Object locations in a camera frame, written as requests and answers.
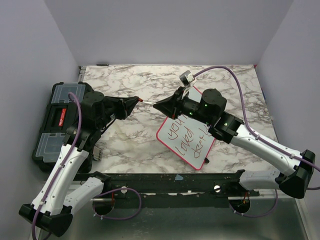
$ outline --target marble surface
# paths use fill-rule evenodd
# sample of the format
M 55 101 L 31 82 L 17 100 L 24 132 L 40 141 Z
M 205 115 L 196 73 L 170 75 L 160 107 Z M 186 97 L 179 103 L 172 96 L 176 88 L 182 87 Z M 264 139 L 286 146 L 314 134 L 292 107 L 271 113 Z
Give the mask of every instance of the marble surface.
M 182 65 L 113 65 L 88 66 L 84 82 L 106 96 L 139 96 L 157 102 L 181 86 L 179 75 L 193 74 L 208 66 Z M 276 135 L 253 65 L 231 65 L 238 77 L 245 100 L 250 126 L 275 140 Z M 218 89 L 227 99 L 226 111 L 243 119 L 238 88 L 232 76 L 223 69 L 210 70 L 199 77 L 200 91 Z M 150 105 L 138 103 L 126 120 L 116 120 L 97 145 L 103 158 L 94 162 L 92 172 L 102 173 L 232 173 L 239 169 L 265 171 L 273 169 L 268 162 L 239 147 L 215 141 L 208 159 L 199 171 L 194 170 L 156 139 L 165 116 Z

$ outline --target red border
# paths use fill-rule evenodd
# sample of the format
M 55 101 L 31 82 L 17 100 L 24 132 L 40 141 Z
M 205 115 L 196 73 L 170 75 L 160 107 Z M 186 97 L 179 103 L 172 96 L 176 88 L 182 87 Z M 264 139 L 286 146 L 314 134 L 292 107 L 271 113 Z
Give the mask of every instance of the red border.
M 202 92 L 200 92 L 200 91 L 198 90 L 198 88 L 196 88 L 195 86 L 194 86 L 194 88 L 195 88 L 199 93 L 202 94 Z M 170 148 L 167 144 L 165 144 L 163 141 L 161 141 L 161 140 L 159 139 L 158 133 L 159 133 L 159 131 L 162 129 L 162 126 L 165 124 L 165 122 L 167 121 L 167 119 L 168 119 L 168 117 L 165 118 L 165 120 L 164 120 L 163 123 L 161 124 L 160 128 L 159 128 L 158 131 L 156 132 L 156 134 L 155 134 L 156 139 L 157 139 L 160 143 L 162 143 L 163 145 L 165 145 L 168 149 L 170 149 L 175 155 L 177 155 L 179 158 L 181 158 L 183 161 L 185 161 L 187 164 L 189 164 L 193 169 L 195 169 L 195 170 L 197 170 L 197 171 L 200 170 L 200 169 L 202 169 L 202 167 L 203 167 L 204 164 L 205 164 L 205 160 L 203 160 L 203 163 L 202 163 L 202 165 L 201 165 L 200 168 L 195 168 L 195 166 L 191 165 L 187 160 L 185 160 L 182 156 L 180 156 L 180 155 L 179 155 L 178 153 L 176 153 L 172 148 Z M 208 153 L 206 154 L 205 157 L 208 156 L 208 154 L 210 153 L 211 148 L 213 147 L 213 145 L 214 145 L 215 142 L 216 142 L 216 139 L 214 138 L 214 139 L 213 139 L 213 142 L 212 142 L 212 144 L 211 144 L 211 146 L 210 146 L 210 148 L 209 148 L 209 151 L 208 151 Z

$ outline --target marble tabletop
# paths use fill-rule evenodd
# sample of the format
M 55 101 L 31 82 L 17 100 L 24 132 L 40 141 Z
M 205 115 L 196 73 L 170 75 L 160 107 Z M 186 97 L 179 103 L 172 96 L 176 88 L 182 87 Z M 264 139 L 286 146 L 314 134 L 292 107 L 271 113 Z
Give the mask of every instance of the marble tabletop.
M 87 66 L 83 81 L 106 96 L 139 96 L 157 102 L 172 95 L 182 86 L 180 74 L 193 74 L 208 66 L 199 65 L 112 65 Z M 256 71 L 253 65 L 230 65 L 238 77 L 245 100 L 250 126 L 261 134 L 276 140 Z M 235 80 L 224 69 L 214 69 L 197 77 L 200 91 L 216 88 L 227 99 L 226 111 L 243 119 L 241 102 Z M 233 173 L 240 169 L 265 171 L 273 169 L 240 147 L 215 141 L 205 164 L 194 170 L 156 138 L 156 132 L 165 116 L 151 105 L 138 103 L 126 120 L 115 123 L 98 141 L 103 149 L 100 162 L 94 162 L 92 172 L 102 173 Z

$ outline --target cable clip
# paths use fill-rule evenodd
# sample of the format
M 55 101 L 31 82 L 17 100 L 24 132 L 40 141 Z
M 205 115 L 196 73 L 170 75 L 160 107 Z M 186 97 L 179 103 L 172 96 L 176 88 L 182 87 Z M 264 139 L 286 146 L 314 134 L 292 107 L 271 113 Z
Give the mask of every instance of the cable clip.
M 259 140 L 261 134 L 259 133 L 256 137 L 255 137 L 255 140 Z

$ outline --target gray floor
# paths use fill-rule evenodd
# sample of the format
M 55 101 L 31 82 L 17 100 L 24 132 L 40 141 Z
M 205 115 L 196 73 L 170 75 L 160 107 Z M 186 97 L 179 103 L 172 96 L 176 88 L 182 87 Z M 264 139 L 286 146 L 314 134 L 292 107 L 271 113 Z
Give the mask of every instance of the gray floor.
M 273 199 L 254 199 L 248 214 L 266 212 Z M 133 209 L 117 209 L 113 216 L 127 216 Z M 281 198 L 274 213 L 245 218 L 227 209 L 143 209 L 127 221 L 100 220 L 87 204 L 75 215 L 60 238 L 50 240 L 304 240 L 307 239 L 296 201 Z

